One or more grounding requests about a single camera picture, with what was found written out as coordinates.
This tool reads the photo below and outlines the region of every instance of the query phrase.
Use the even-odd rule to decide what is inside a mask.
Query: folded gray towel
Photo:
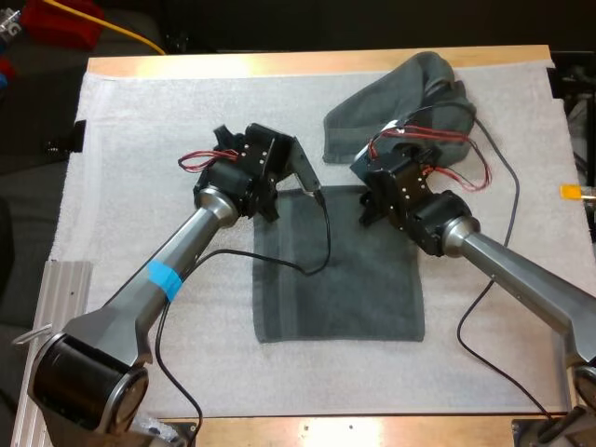
[[[327,163],[351,163],[368,140],[389,121],[406,118],[411,112],[431,104],[457,102],[473,112],[466,88],[455,81],[449,62],[437,53],[418,53],[391,73],[351,96],[323,121]],[[457,107],[437,107],[416,114],[412,124],[469,133],[471,115]],[[464,159],[467,144],[439,143],[438,164],[443,167]]]
[[[323,189],[332,229],[329,265],[313,277],[253,263],[254,330],[261,343],[286,340],[410,340],[425,332],[417,248],[387,221],[359,224],[364,188]],[[254,218],[258,253],[314,268],[326,255],[320,207],[301,191],[280,193],[279,219]]]

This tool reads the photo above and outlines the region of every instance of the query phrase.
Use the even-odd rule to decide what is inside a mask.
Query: wooden table
[[[420,49],[97,58],[88,71],[142,78],[312,75],[391,70]],[[547,46],[431,48],[454,67],[550,59]],[[512,415],[391,415],[206,419],[202,447],[512,445]]]

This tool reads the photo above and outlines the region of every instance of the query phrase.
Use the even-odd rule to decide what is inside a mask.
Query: black cable
[[[195,398],[193,398],[193,396],[188,391],[186,391],[186,388],[184,388],[184,386],[180,382],[178,382],[176,377],[174,377],[174,375],[169,371],[168,367],[164,363],[164,360],[161,358],[161,335],[164,331],[164,325],[166,324],[166,318],[168,317],[170,305],[171,301],[168,301],[166,307],[164,307],[164,311],[161,313],[161,318],[159,319],[159,326],[157,326],[156,359],[159,368],[161,368],[161,371],[166,375],[166,377],[169,378],[173,385],[176,386],[181,393],[183,393],[183,395],[191,403],[191,405],[195,407],[196,413],[198,414],[198,422],[196,423],[196,429],[188,439],[188,446],[190,447],[195,441],[198,431],[203,426],[203,410],[201,409],[200,405],[195,400]]]
[[[312,277],[313,275],[317,274],[318,272],[320,272],[327,266],[327,264],[329,263],[329,260],[332,256],[332,230],[331,230],[331,223],[330,223],[330,219],[329,219],[329,213],[327,212],[327,204],[325,203],[325,197],[323,196],[323,194],[320,191],[317,191],[314,194],[314,197],[315,197],[315,200],[317,201],[317,203],[323,209],[323,215],[325,217],[325,229],[326,229],[326,234],[327,234],[327,255],[325,256],[325,260],[323,261],[323,264],[321,264],[319,267],[317,267],[313,270],[305,270],[303,267],[301,267],[298,264],[294,264],[289,261],[283,261],[283,260],[277,259],[277,258],[270,258],[269,256],[263,256],[262,254],[251,253],[249,251],[221,249],[221,250],[212,251],[211,253],[203,256],[198,261],[196,261],[196,263],[193,265],[193,267],[191,269],[189,269],[187,272],[184,272],[184,274],[182,275],[183,280],[187,279],[195,270],[197,270],[201,265],[203,265],[203,263],[205,263],[210,258],[212,258],[213,256],[216,256],[218,254],[234,254],[236,256],[247,256],[250,258],[258,259],[260,261],[265,261],[265,262],[272,263],[272,264],[284,265],[289,268],[293,268],[294,270],[297,270],[298,272],[305,275],[306,277]],[[193,435],[188,440],[188,445],[190,447],[192,445],[192,443],[195,441],[198,431],[203,426],[203,410],[201,409],[198,402],[196,402],[196,400],[186,390],[186,388],[184,388],[184,386],[180,382],[178,382],[178,380],[174,377],[174,375],[169,371],[168,367],[164,364],[164,361],[161,358],[161,337],[162,337],[162,334],[164,331],[164,326],[166,324],[166,318],[168,317],[170,305],[171,305],[171,302],[168,302],[166,304],[166,307],[164,307],[164,311],[162,312],[161,318],[159,319],[159,325],[157,326],[156,360],[157,360],[157,364],[159,365],[159,368],[161,368],[161,371],[163,371],[163,373],[166,375],[166,377],[169,378],[169,380],[174,384],[174,386],[176,386],[178,388],[178,390],[181,393],[183,393],[183,395],[188,399],[188,401],[193,405],[193,407],[195,407],[196,413],[198,414],[198,422],[196,423],[196,429],[193,432]]]
[[[461,104],[459,102],[440,102],[437,104],[422,107],[418,110],[415,110],[411,114],[409,114],[408,117],[406,118],[406,123],[408,123],[415,115],[417,115],[421,112],[424,112],[425,110],[430,110],[430,109],[434,109],[434,108],[438,108],[438,107],[457,107],[461,110],[466,111],[468,114],[470,114],[472,116],[472,119],[474,120],[474,122],[478,125],[478,127],[481,129],[482,133],[488,140],[489,144],[491,144],[491,146],[493,147],[494,152],[496,153],[496,155],[499,157],[499,159],[503,163],[503,166],[506,168],[506,170],[511,175],[511,178],[513,179],[513,182],[515,184],[515,195],[513,197],[513,204],[511,206],[511,217],[509,218],[509,224],[508,224],[507,233],[505,235],[505,241],[503,242],[503,245],[506,247],[509,244],[509,240],[511,239],[511,232],[513,231],[513,224],[515,224],[515,218],[517,216],[518,205],[519,205],[519,201],[520,201],[520,190],[521,190],[520,179],[518,179],[518,176],[515,173],[515,170],[511,167],[511,165],[509,165],[509,163],[507,162],[507,160],[505,159],[505,157],[499,150],[498,145],[496,144],[496,142],[494,142],[494,139],[491,136],[488,129],[476,117],[476,113],[474,112],[474,110],[466,107],[464,104]],[[479,353],[474,351],[462,339],[462,327],[464,326],[464,323],[466,322],[467,318],[472,313],[472,311],[476,308],[476,306],[482,301],[482,298],[484,298],[484,296],[486,296],[488,291],[493,287],[493,284],[494,284],[494,281],[490,280],[489,283],[484,288],[484,290],[478,296],[478,298],[476,298],[476,300],[474,300],[474,302],[471,304],[471,306],[467,309],[467,311],[464,313],[462,318],[459,320],[459,323],[457,324],[457,341],[469,354],[474,356],[476,359],[481,361],[484,365],[488,366],[490,369],[492,369],[496,373],[499,373],[505,379],[509,380],[511,384],[516,386],[538,408],[538,410],[540,410],[540,412],[547,417],[547,419],[552,420],[552,416],[547,411],[547,409],[544,408],[544,406],[542,406],[542,404],[534,396],[532,396],[532,394],[522,384],[520,384],[517,380],[515,380],[513,377],[511,377],[509,374],[507,374],[503,370],[496,367],[493,363],[491,363],[489,360],[485,359]]]
[[[295,263],[291,263],[290,261],[284,261],[284,260],[278,259],[278,258],[271,258],[269,256],[264,256],[262,254],[251,253],[250,251],[221,249],[221,250],[212,251],[211,253],[203,256],[201,259],[196,261],[196,264],[194,265],[193,269],[190,271],[190,273],[188,275],[192,274],[205,261],[207,261],[208,259],[210,259],[213,256],[216,256],[218,254],[233,254],[236,256],[246,256],[249,258],[258,259],[259,261],[265,261],[266,263],[283,265],[283,266],[286,266],[289,268],[293,268],[294,270],[298,271],[305,277],[312,277],[313,275],[316,275],[318,272],[320,272],[327,266],[327,264],[329,263],[329,260],[331,258],[331,255],[332,255],[332,230],[331,230],[331,223],[329,220],[329,213],[327,212],[327,205],[325,204],[324,199],[318,198],[317,201],[320,204],[320,206],[322,207],[323,215],[325,216],[325,230],[326,230],[326,234],[327,234],[327,255],[325,256],[325,260],[323,261],[323,264],[321,264],[319,267],[315,268],[314,270],[308,271],[304,267],[302,267],[298,264],[295,264]]]

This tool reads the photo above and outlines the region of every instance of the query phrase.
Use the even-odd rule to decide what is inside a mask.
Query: cable
[[[44,3],[47,3],[48,5],[52,5],[53,7],[61,9],[62,11],[68,12],[70,14],[73,14],[77,17],[80,17],[81,19],[92,21],[94,23],[97,23],[97,24],[103,26],[104,28],[108,28],[110,30],[116,31],[117,33],[121,33],[121,34],[127,35],[128,37],[131,37],[135,40],[138,40],[139,42],[142,42],[145,45],[151,47],[152,49],[157,51],[157,53],[161,54],[162,56],[166,54],[166,51],[164,51],[161,47],[159,47],[158,45],[156,45],[149,39],[143,37],[142,35],[138,35],[136,33],[133,33],[132,31],[129,31],[129,30],[126,30],[119,26],[116,26],[116,25],[110,23],[109,21],[105,21],[102,19],[98,19],[97,17],[90,16],[89,14],[81,12],[77,9],[73,9],[71,7],[63,5],[62,3],[58,3],[55,0],[43,0],[43,1],[44,1]]]
[[[303,267],[301,267],[298,264],[294,264],[289,261],[283,261],[283,260],[277,259],[277,258],[270,258],[269,256],[263,256],[262,254],[251,253],[248,251],[232,250],[232,249],[221,249],[221,250],[212,251],[211,253],[203,256],[198,261],[196,261],[196,263],[188,271],[182,272],[181,273],[182,280],[187,279],[190,275],[192,275],[192,273],[195,270],[197,270],[201,265],[203,265],[203,263],[205,263],[210,258],[212,258],[213,256],[216,256],[218,254],[233,254],[236,256],[247,256],[247,257],[250,257],[253,259],[258,259],[260,261],[265,261],[265,262],[272,263],[272,264],[287,266],[289,268],[293,268],[294,270],[297,270],[298,272],[300,272],[302,275],[305,275],[306,277],[312,277],[313,275],[317,274],[318,272],[320,272],[327,266],[327,264],[329,263],[329,260],[331,258],[331,255],[332,255],[332,230],[331,230],[331,223],[330,223],[330,219],[329,219],[329,213],[327,211],[327,204],[325,203],[325,197],[320,192],[320,190],[315,192],[314,197],[315,197],[315,200],[317,201],[317,203],[323,209],[323,215],[325,217],[325,230],[326,230],[326,236],[327,236],[327,255],[325,256],[325,260],[323,261],[323,264],[321,264],[319,267],[316,267],[313,270],[305,270]],[[196,435],[198,435],[198,431],[203,426],[203,410],[201,409],[198,402],[196,402],[196,400],[193,398],[193,396],[186,390],[186,388],[184,388],[184,386],[180,382],[178,382],[178,380],[174,377],[174,375],[169,371],[168,367],[165,365],[163,359],[161,358],[161,337],[162,337],[162,334],[164,331],[164,326],[166,324],[166,318],[168,317],[170,305],[171,305],[171,302],[166,303],[166,307],[164,307],[164,311],[162,312],[161,318],[159,319],[159,325],[157,326],[156,349],[155,349],[156,360],[157,360],[157,364],[159,365],[159,368],[161,368],[161,371],[163,371],[163,373],[166,375],[166,377],[168,377],[168,379],[174,384],[174,386],[176,386],[178,388],[178,390],[193,405],[193,407],[195,407],[196,413],[198,414],[196,430],[193,432],[192,436],[189,437],[189,439],[188,439],[188,446],[190,447],[192,445],[192,443],[195,441]]]
[[[164,360],[161,358],[161,335],[164,331],[164,326],[166,324],[166,318],[168,317],[169,306],[171,305],[171,301],[168,301],[166,307],[164,307],[164,311],[161,313],[161,318],[159,319],[159,326],[157,326],[157,335],[156,335],[156,360],[159,368],[161,371],[169,378],[169,380],[178,388],[178,390],[183,393],[183,395],[188,399],[188,401],[195,407],[196,413],[198,414],[198,421],[196,423],[196,429],[193,434],[188,439],[188,446],[190,447],[196,439],[196,435],[198,431],[203,427],[203,410],[201,409],[198,402],[193,398],[193,396],[186,391],[186,388],[178,382],[176,377],[169,371],[168,367],[165,365]]]
[[[457,132],[453,130],[439,130],[433,128],[423,128],[420,126],[413,126],[408,125],[407,122],[405,125],[401,126],[400,124],[396,124],[392,128],[383,129],[374,137],[372,137],[368,143],[368,152],[369,158],[377,158],[378,152],[375,147],[375,142],[381,137],[388,137],[388,138],[414,138],[419,140],[430,140],[436,142],[460,142],[460,143],[468,143],[478,158],[480,159],[482,166],[484,168],[484,181],[481,184],[474,184],[459,173],[453,171],[452,169],[446,169],[437,166],[429,166],[430,170],[426,171],[426,174],[429,174],[432,171],[436,171],[440,174],[446,175],[447,177],[455,180],[460,184],[460,186],[469,191],[471,193],[475,193],[481,191],[488,187],[491,184],[491,180],[493,179],[493,174],[491,172],[491,168],[486,161],[486,158],[482,154],[480,148],[466,133]],[[428,149],[422,156],[418,156],[418,162],[424,164],[428,156],[431,156],[433,153],[432,149]]]
[[[297,272],[301,273],[305,277],[312,277],[313,275],[316,275],[317,273],[319,273],[321,270],[323,270],[329,264],[329,260],[331,259],[331,256],[332,256],[332,230],[331,230],[331,223],[330,223],[330,219],[329,219],[329,213],[327,211],[327,205],[323,198],[323,194],[321,194],[320,191],[317,191],[315,193],[315,198],[317,199],[317,202],[323,209],[323,215],[325,217],[325,232],[326,232],[326,236],[327,236],[327,255],[325,256],[325,260],[323,261],[323,264],[321,264],[320,266],[314,268],[313,270],[306,270],[304,267],[302,267],[298,264],[295,264],[295,263],[291,263],[290,261],[284,261],[284,260],[278,259],[278,258],[271,258],[269,256],[264,256],[264,255],[258,254],[258,253],[251,253],[250,251],[221,249],[221,250],[212,251],[211,253],[203,256],[201,259],[196,261],[193,268],[188,272],[188,274],[185,277],[183,277],[183,279],[188,278],[203,263],[205,263],[206,261],[208,261],[208,259],[210,259],[213,256],[216,256],[218,254],[233,254],[236,256],[246,256],[246,257],[249,257],[252,259],[258,259],[259,261],[264,261],[266,263],[282,265],[282,266],[289,267],[289,268],[296,270]]]
[[[513,197],[513,204],[511,206],[511,217],[509,218],[509,224],[508,224],[507,233],[505,235],[505,241],[503,242],[503,245],[506,247],[509,244],[509,240],[511,239],[511,233],[513,231],[513,224],[515,224],[515,218],[517,216],[518,205],[520,202],[520,191],[521,191],[520,179],[518,179],[518,176],[517,176],[515,170],[511,167],[511,165],[507,162],[507,160],[501,153],[500,149],[498,148],[498,145],[494,141],[494,139],[491,136],[488,129],[476,117],[476,113],[472,109],[466,107],[463,104],[460,104],[459,102],[440,102],[437,104],[429,105],[426,107],[422,107],[418,110],[415,110],[414,112],[409,114],[408,117],[406,118],[406,124],[408,122],[410,122],[417,114],[419,114],[421,112],[424,112],[424,111],[430,110],[430,109],[434,109],[434,108],[438,108],[438,107],[449,107],[449,106],[457,107],[461,110],[466,111],[468,114],[470,114],[470,116],[472,117],[474,122],[478,125],[478,127],[481,129],[482,133],[488,140],[489,144],[491,144],[491,146],[493,147],[494,152],[496,153],[498,158],[503,163],[503,166],[509,172],[509,174],[511,175],[511,178],[513,179],[513,183],[515,184],[515,195]],[[474,356],[476,359],[481,361],[484,365],[488,366],[490,369],[492,369],[496,373],[499,373],[502,377],[504,377],[511,384],[513,384],[515,387],[517,387],[536,406],[536,408],[538,408],[538,410],[540,410],[540,412],[547,417],[548,420],[552,420],[552,416],[547,411],[547,409],[544,408],[544,406],[522,384],[520,384],[517,380],[515,380],[513,377],[511,377],[509,374],[507,374],[503,370],[496,367],[493,363],[491,363],[489,360],[485,359],[479,353],[474,351],[471,347],[469,347],[466,344],[466,342],[462,338],[462,328],[464,326],[464,323],[466,322],[467,318],[472,313],[472,311],[476,308],[476,306],[482,301],[484,296],[486,296],[488,291],[493,287],[493,284],[494,284],[494,281],[490,280],[489,283],[486,285],[486,287],[482,290],[482,292],[478,296],[478,298],[476,298],[474,300],[474,302],[471,304],[471,306],[467,309],[467,311],[464,313],[462,318],[459,320],[459,323],[457,324],[457,341],[469,354]]]
[[[184,164],[185,161],[191,160],[193,158],[207,158],[208,160],[199,163],[198,165]],[[227,158],[231,161],[237,161],[238,152],[233,149],[226,149],[224,151],[195,151],[178,158],[178,166],[180,166],[186,172],[198,173],[211,166],[218,158]]]

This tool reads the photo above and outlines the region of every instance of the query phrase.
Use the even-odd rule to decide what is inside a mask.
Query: white towel
[[[558,195],[560,183],[576,180],[576,170],[562,104],[551,98],[548,64],[456,73],[521,180],[511,248],[594,293],[585,214],[580,203]],[[118,80],[87,74],[78,113],[88,120],[85,148],[71,157],[51,257],[92,261],[88,310],[101,306],[193,212],[196,175],[181,171],[176,159],[211,148],[211,132],[221,124],[239,132],[257,122],[296,135],[323,184],[357,183],[347,166],[322,162],[323,116],[381,75]],[[493,170],[490,188],[467,194],[439,174],[430,186],[454,189],[484,233],[502,240],[513,183],[478,129],[472,137]],[[473,153],[455,168],[481,179]],[[251,250],[251,222],[222,231],[211,247]],[[457,321],[485,286],[485,275],[466,260],[422,252],[419,264],[423,343],[259,345],[252,327],[251,260],[215,257],[185,282],[172,306],[164,360],[206,416],[534,412],[521,392],[455,340]],[[472,314],[464,336],[547,408],[566,408],[558,337],[499,287]],[[144,411],[193,415],[157,367],[150,367],[150,380]]]

